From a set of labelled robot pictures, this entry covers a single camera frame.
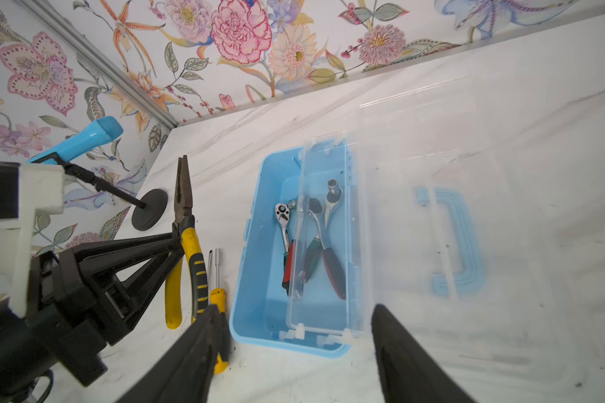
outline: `red handle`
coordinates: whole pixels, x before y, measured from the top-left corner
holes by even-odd
[[[296,241],[291,241],[291,246],[289,247],[289,254],[287,256],[287,262],[284,264],[284,276],[282,277],[282,288],[287,290],[287,295],[289,295],[289,282],[291,281],[291,261],[293,260],[293,254],[296,249]]]
[[[336,253],[331,248],[323,249],[323,262],[325,262],[325,270],[330,278],[331,285],[340,299],[345,299],[345,272],[340,266],[340,261]]]

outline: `floral wallpaper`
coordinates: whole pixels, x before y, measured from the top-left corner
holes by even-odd
[[[133,79],[161,105],[177,102],[154,87],[147,73]],[[107,115],[119,119],[124,133],[73,162],[136,195],[168,128],[23,8],[0,0],[0,161],[24,163]],[[112,239],[129,210],[123,200],[72,177],[64,199],[62,215],[36,218],[32,254]]]
[[[605,0],[49,0],[178,121],[339,82]],[[116,92],[121,116],[137,114]]]

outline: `black metal rod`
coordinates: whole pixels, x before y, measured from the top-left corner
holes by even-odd
[[[112,193],[114,196],[120,197],[123,200],[125,200],[126,202],[132,203],[133,205],[135,205],[139,208],[146,208],[146,204],[143,201],[137,199],[136,197],[132,197],[131,195],[122,191],[121,189],[117,188],[116,186],[112,186],[105,179],[96,178],[95,183],[94,183],[94,188],[96,188],[97,191],[105,190],[108,193]]]
[[[81,166],[78,166],[76,164],[72,164],[65,161],[58,155],[58,153],[51,153],[44,157],[40,157],[36,161],[33,161],[33,163],[41,164],[49,159],[52,159],[56,161],[56,164],[61,165],[63,169],[65,169],[65,173],[67,173],[68,175],[74,176],[83,182],[93,185],[94,188],[97,189],[97,191],[107,191],[108,193],[122,198],[126,202],[131,203],[139,208],[146,208],[146,204],[143,201],[139,200],[136,197],[130,196],[128,193],[122,191],[116,186],[113,186],[112,184],[110,184],[110,182],[106,181],[105,179],[97,177],[96,175],[94,175],[93,172],[90,172],[87,169],[82,168]]]

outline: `white marble countertop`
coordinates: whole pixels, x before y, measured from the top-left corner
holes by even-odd
[[[360,104],[463,76],[475,78],[478,96],[493,106],[488,120],[494,141],[522,146],[516,158],[523,179],[555,224],[561,263],[595,330],[596,351],[585,373],[561,395],[455,377],[480,402],[605,402],[605,15],[174,129],[139,192],[165,189],[166,213],[145,233],[131,227],[128,215],[117,238],[169,231],[177,158],[186,154],[202,249],[223,249],[229,310],[264,157],[353,128]],[[183,274],[188,318],[190,289]],[[108,372],[88,388],[56,366],[48,401],[114,402],[136,383],[188,325],[166,327],[163,295],[160,289],[137,328],[101,353]],[[330,360],[234,342],[230,367],[213,378],[209,401],[379,402],[372,351],[352,348]]]

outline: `blue microphone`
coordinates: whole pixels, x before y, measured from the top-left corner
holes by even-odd
[[[123,127],[121,127],[114,117],[102,117],[90,123],[82,132],[43,151],[27,162],[32,163],[51,153],[56,153],[64,161],[69,162],[74,158],[85,154],[90,149],[113,142],[122,133]],[[47,161],[43,161],[42,164],[56,164],[56,161],[48,159]]]

